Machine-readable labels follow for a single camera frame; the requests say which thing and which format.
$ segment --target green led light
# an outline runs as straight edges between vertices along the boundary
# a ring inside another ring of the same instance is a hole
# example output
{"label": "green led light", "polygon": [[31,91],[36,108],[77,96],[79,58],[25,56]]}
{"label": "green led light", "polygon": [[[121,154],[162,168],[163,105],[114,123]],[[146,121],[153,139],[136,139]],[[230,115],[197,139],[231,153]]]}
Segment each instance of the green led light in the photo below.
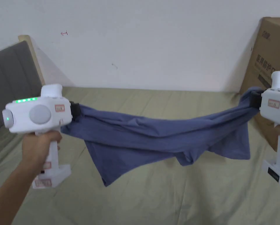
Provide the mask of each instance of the green led light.
{"label": "green led light", "polygon": [[24,99],[16,100],[16,103],[26,102],[26,101],[35,101],[35,100],[37,100],[37,98],[24,98]]}

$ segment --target cardboard box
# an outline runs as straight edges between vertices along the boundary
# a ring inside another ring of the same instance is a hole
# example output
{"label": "cardboard box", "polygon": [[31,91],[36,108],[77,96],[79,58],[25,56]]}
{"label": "cardboard box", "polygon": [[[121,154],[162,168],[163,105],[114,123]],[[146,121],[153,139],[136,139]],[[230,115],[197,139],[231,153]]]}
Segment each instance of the cardboard box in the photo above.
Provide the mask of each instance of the cardboard box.
{"label": "cardboard box", "polygon": [[[257,34],[240,93],[252,86],[270,88],[274,71],[280,71],[280,18],[265,17]],[[260,114],[255,119],[270,146],[277,151],[274,123]]]}

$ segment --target label sticker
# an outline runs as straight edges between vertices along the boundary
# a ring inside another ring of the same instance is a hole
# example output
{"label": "label sticker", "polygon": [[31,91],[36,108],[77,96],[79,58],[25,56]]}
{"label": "label sticker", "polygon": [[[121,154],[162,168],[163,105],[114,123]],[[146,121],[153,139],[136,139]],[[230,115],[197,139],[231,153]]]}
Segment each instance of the label sticker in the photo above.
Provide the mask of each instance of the label sticker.
{"label": "label sticker", "polygon": [[49,170],[51,168],[51,162],[45,162],[43,165],[43,170]]}
{"label": "label sticker", "polygon": [[65,112],[65,105],[54,105],[56,112]]}
{"label": "label sticker", "polygon": [[275,173],[270,167],[268,168],[268,174],[271,175],[277,182],[279,182],[279,175]]}
{"label": "label sticker", "polygon": [[35,180],[36,187],[51,187],[51,179]]}
{"label": "label sticker", "polygon": [[280,105],[280,101],[277,100],[273,100],[273,99],[269,99],[268,100],[268,106],[275,108],[275,109],[279,109],[279,105]]}

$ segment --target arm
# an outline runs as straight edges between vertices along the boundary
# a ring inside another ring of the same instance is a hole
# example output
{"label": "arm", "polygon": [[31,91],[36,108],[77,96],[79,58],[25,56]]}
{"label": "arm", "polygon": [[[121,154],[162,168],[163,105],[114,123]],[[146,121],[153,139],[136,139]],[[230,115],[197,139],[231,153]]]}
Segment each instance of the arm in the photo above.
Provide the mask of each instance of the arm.
{"label": "arm", "polygon": [[51,141],[62,139],[53,131],[41,136],[28,134],[23,139],[23,160],[0,188],[0,224],[9,225],[19,210],[33,179],[40,173]]}

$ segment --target wall mark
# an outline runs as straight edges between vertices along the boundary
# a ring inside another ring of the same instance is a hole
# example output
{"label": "wall mark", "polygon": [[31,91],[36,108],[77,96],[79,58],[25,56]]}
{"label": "wall mark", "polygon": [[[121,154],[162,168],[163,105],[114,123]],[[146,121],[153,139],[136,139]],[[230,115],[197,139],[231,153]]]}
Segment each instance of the wall mark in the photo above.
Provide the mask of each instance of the wall mark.
{"label": "wall mark", "polygon": [[[66,32],[65,32],[65,33],[63,33],[63,32],[61,33],[61,35],[62,35],[62,36],[64,36],[64,34],[67,34],[67,30],[66,30]],[[68,34],[67,34],[67,35],[68,35]]]}
{"label": "wall mark", "polygon": [[115,67],[116,67],[116,70],[118,70],[118,67],[117,67],[114,63],[112,63],[112,66],[115,66]]}

